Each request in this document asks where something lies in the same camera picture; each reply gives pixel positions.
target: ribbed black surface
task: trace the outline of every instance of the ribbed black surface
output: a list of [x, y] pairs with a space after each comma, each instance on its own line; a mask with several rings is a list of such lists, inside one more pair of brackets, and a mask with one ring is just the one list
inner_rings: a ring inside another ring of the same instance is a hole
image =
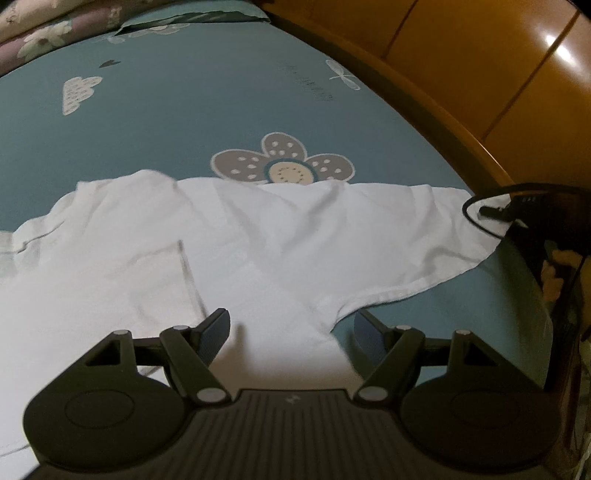
[[344, 391], [246, 390], [198, 412], [168, 451], [127, 471], [88, 474], [42, 466], [28, 480], [551, 480], [537, 467], [510, 475], [456, 472], [425, 457], [391, 414]]

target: white fabric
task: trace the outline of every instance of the white fabric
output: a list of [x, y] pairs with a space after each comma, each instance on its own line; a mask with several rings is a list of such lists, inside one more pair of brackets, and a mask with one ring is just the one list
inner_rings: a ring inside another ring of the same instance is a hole
[[488, 257], [498, 240], [463, 218], [468, 198], [425, 185], [251, 185], [154, 171], [79, 183], [0, 238], [0, 455], [25, 443], [26, 402], [108, 332], [154, 336], [218, 307], [232, 328], [211, 370], [233, 394], [355, 390], [361, 379], [332, 327]]

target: mattress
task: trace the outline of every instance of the mattress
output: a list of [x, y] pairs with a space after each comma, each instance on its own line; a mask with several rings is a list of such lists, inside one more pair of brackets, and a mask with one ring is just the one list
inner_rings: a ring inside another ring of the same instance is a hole
[[[255, 20], [164, 22], [147, 30], [131, 22], [117, 35], [61, 48], [0, 78], [0, 229], [46, 214], [80, 180], [145, 168], [176, 179], [278, 181], [268, 168], [272, 155], [261, 147], [269, 134], [296, 139], [307, 157], [334, 160], [333, 170], [320, 163], [304, 172], [310, 181], [340, 175], [351, 183], [467, 189], [358, 78], [264, 18]], [[241, 152], [261, 162], [237, 168]], [[508, 239], [477, 268], [370, 310], [388, 325], [411, 325], [431, 337], [469, 329], [544, 382], [551, 323]], [[356, 347], [352, 317], [333, 334], [367, 375], [371, 366]], [[443, 371], [424, 368], [419, 381]]]

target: silver screw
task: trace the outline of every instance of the silver screw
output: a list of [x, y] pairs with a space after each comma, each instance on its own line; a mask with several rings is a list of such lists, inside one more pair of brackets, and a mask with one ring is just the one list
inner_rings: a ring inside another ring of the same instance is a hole
[[366, 401], [382, 401], [388, 396], [388, 390], [382, 387], [365, 387], [359, 390], [358, 395]]
[[197, 392], [197, 398], [204, 403], [219, 403], [226, 399], [226, 392], [221, 388], [203, 388]]

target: wooden panel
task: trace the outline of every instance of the wooden panel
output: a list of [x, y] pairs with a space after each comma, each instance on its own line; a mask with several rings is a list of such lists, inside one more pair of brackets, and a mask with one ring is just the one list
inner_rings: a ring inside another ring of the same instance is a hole
[[591, 188], [591, 22], [581, 15], [485, 145], [515, 181]]
[[263, 4], [262, 8], [276, 26], [334, 58], [384, 98], [439, 151], [475, 193], [513, 183], [462, 124], [386, 62], [276, 4]]
[[387, 62], [482, 138], [575, 12], [566, 0], [418, 0]]
[[414, 0], [317, 0], [312, 20], [368, 52], [387, 52]]
[[273, 3], [280, 8], [284, 8], [285, 10], [301, 15], [302, 17], [309, 17], [314, 8], [314, 2], [316, 1], [317, 0], [274, 0]]

